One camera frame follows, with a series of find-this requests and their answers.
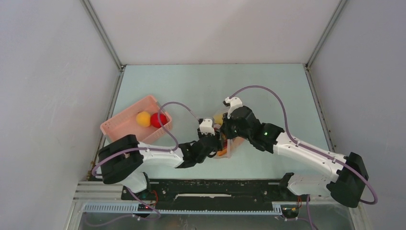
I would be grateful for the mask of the clear zip top bag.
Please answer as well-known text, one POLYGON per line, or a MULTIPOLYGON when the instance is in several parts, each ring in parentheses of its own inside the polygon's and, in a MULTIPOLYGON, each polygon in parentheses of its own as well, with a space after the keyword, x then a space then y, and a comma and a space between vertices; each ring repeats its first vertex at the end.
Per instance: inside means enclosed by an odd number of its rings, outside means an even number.
MULTIPOLYGON (((228 112, 227 107, 219 107, 219 109, 214 113, 226 113, 228 112)), ((220 125, 214 124, 215 131, 220 131, 220 125)), ((223 148, 216 152, 214 158, 231 158, 232 154, 237 150, 237 148, 245 141, 243 138, 237 137, 234 139, 226 139, 224 134, 221 134, 223 148)))

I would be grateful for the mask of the fake red apple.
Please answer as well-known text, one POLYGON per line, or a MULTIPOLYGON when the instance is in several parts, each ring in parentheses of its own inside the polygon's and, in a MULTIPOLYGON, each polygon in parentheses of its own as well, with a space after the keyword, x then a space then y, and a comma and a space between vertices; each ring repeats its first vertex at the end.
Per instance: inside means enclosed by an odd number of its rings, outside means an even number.
POLYGON ((161 128, 168 123, 168 119, 164 113, 154 113, 151 115, 150 123, 152 127, 161 128))

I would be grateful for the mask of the fake orange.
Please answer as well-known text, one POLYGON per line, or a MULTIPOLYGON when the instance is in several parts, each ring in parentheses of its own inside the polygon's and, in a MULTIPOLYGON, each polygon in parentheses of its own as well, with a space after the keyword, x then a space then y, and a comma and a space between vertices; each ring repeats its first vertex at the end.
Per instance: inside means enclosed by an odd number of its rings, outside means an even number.
POLYGON ((138 113, 135 117, 136 123, 141 126, 141 127, 150 127, 150 119, 151 119, 151 114, 146 111, 142 111, 138 113))

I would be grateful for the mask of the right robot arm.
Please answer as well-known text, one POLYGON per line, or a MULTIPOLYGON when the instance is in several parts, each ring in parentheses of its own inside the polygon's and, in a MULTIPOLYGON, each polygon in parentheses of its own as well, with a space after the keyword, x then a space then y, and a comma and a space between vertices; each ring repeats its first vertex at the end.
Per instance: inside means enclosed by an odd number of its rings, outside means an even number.
POLYGON ((259 151, 297 160, 321 174, 306 178, 286 173, 278 188, 282 199, 291 200, 296 195, 329 196, 350 208, 361 202, 369 176, 359 154, 329 152, 290 137, 283 128, 260 122, 247 106, 223 113, 222 120, 220 130, 227 139, 243 138, 259 151))

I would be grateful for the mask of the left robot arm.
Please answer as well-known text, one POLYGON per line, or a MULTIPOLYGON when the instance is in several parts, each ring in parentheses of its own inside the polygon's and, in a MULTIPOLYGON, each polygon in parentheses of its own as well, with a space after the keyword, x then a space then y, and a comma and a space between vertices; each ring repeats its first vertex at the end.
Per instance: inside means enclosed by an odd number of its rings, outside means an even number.
POLYGON ((151 195, 147 173, 142 169, 153 165, 190 168, 203 163, 223 147, 219 135, 201 135, 197 141, 175 147, 153 146, 130 134, 98 151, 99 162, 92 171, 104 184, 122 184, 139 199, 151 195))

